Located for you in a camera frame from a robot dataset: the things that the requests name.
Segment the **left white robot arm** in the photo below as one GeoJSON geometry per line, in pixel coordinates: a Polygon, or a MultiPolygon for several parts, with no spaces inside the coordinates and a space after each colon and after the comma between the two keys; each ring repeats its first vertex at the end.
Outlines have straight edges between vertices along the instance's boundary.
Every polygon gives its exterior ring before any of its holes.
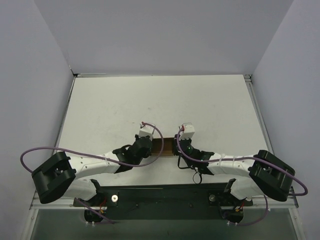
{"type": "Polygon", "coordinates": [[[151,155],[151,136],[135,136],[135,142],[93,157],[67,156],[64,151],[52,155],[31,176],[42,204],[61,197],[80,198],[90,205],[101,203],[103,194],[92,179],[98,174],[118,174],[140,165],[151,155]]]}

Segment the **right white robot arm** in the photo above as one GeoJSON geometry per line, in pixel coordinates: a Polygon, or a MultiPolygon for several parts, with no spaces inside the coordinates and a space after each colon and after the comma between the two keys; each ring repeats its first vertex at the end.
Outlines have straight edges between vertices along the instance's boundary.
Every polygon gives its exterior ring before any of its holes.
{"type": "Polygon", "coordinates": [[[177,138],[175,134],[172,153],[182,158],[187,167],[197,174],[237,176],[227,191],[236,199],[266,195],[279,202],[287,200],[293,180],[275,167],[292,176],[295,170],[271,152],[259,150],[257,154],[249,156],[221,155],[194,148],[191,139],[177,143],[177,138]]]}

